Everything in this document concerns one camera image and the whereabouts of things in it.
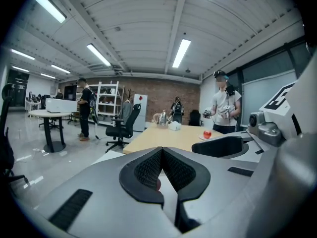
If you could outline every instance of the glossy gray floor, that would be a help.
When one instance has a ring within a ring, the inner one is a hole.
[[[15,175],[25,175],[30,182],[26,186],[23,180],[12,183],[11,187],[18,198],[31,207],[36,207],[41,200],[54,188],[79,173],[98,158],[105,154],[107,141],[113,141],[105,134],[106,127],[98,126],[95,138],[94,126],[89,124],[90,141],[80,142],[77,134],[80,133],[79,123],[67,124],[63,121],[63,133],[66,148],[59,153],[42,152],[46,144],[42,119],[31,119],[25,113],[9,113],[6,126],[9,127],[9,140],[14,151],[15,164],[13,172]],[[140,133],[135,132],[129,142]],[[52,141],[60,141],[59,130],[51,130]],[[113,151],[122,153],[120,147]]]

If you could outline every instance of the white shelving unit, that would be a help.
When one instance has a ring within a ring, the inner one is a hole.
[[[102,84],[99,81],[98,85],[89,85],[92,90],[97,90],[96,112],[99,123],[105,125],[114,125],[110,119],[113,116],[119,115],[123,103],[124,86],[116,84]]]

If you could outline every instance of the table leg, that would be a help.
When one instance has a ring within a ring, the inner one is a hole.
[[[59,134],[60,134],[60,140],[61,140],[61,143],[64,145],[65,142],[64,142],[64,135],[63,135],[63,126],[62,126],[62,123],[61,123],[61,117],[58,118],[58,124],[59,124]]]
[[[45,131],[46,143],[48,147],[50,148],[50,151],[53,153],[54,148],[53,148],[51,131],[50,131],[50,119],[48,117],[44,117],[44,131]]]

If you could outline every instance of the fluorescent light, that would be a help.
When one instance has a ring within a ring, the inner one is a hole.
[[[70,71],[68,71],[68,70],[65,70],[65,69],[62,69],[62,68],[60,68],[60,67],[57,67],[56,65],[54,65],[54,64],[52,64],[51,65],[53,68],[55,68],[55,69],[59,69],[59,70],[61,70],[61,71],[63,71],[63,72],[66,72],[66,73],[70,73]]]
[[[17,66],[12,66],[12,68],[19,69],[19,70],[25,71],[25,72],[29,72],[27,69],[22,69],[22,68],[19,68],[19,67],[17,67]]]
[[[29,59],[32,59],[32,60],[35,59],[35,58],[31,57],[31,56],[28,56],[28,55],[26,55],[26,54],[24,54],[24,53],[22,53],[22,52],[17,51],[17,50],[11,50],[11,51],[12,51],[13,53],[16,53],[16,54],[20,55],[20,56],[23,56],[23,57],[26,57],[26,58],[29,58]]]
[[[45,10],[47,10],[54,18],[56,18],[59,23],[62,23],[66,17],[64,17],[63,14],[61,14],[54,5],[51,4],[49,0],[35,0],[38,2]]]
[[[173,63],[173,68],[178,68],[179,67],[179,64],[182,61],[182,59],[183,59],[183,57],[184,57],[184,55],[185,55],[190,43],[191,43],[191,41],[184,40],[184,39],[182,40],[182,42],[181,42],[181,44],[179,46],[179,49],[177,51],[174,63]]]
[[[104,58],[103,55],[99,53],[99,51],[94,47],[94,45],[89,44],[89,45],[87,45],[87,48],[88,48],[92,53],[94,53],[94,55],[95,55],[96,57],[98,57],[105,65],[111,66],[111,63],[108,62],[107,59]]]
[[[50,78],[56,79],[55,77],[52,77],[52,76],[50,76],[50,75],[46,75],[46,74],[43,74],[43,73],[41,73],[41,75],[42,75],[42,76],[45,76],[45,77],[50,77]]]

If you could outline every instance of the man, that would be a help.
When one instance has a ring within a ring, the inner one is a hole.
[[[56,95],[55,99],[60,99],[60,100],[63,99],[63,94],[61,93],[60,89],[57,90],[57,95]]]
[[[172,106],[170,107],[170,115],[172,116],[175,113],[175,110],[178,110],[180,112],[182,112],[182,116],[184,115],[184,107],[180,102],[180,98],[177,96],[175,98],[174,103],[172,104]]]
[[[236,117],[241,113],[239,101],[241,95],[237,91],[230,93],[229,89],[227,89],[229,78],[225,72],[221,70],[215,71],[214,77],[216,78],[219,92],[212,98],[211,116],[216,115],[213,129],[222,134],[232,133],[235,131],[237,124]]]
[[[85,78],[80,78],[78,80],[78,86],[83,88],[82,96],[80,101],[78,101],[79,112],[80,112],[80,127],[81,133],[78,134],[80,141],[89,140],[89,126],[88,126],[88,116],[90,114],[89,97],[91,95],[91,90],[87,84]]]

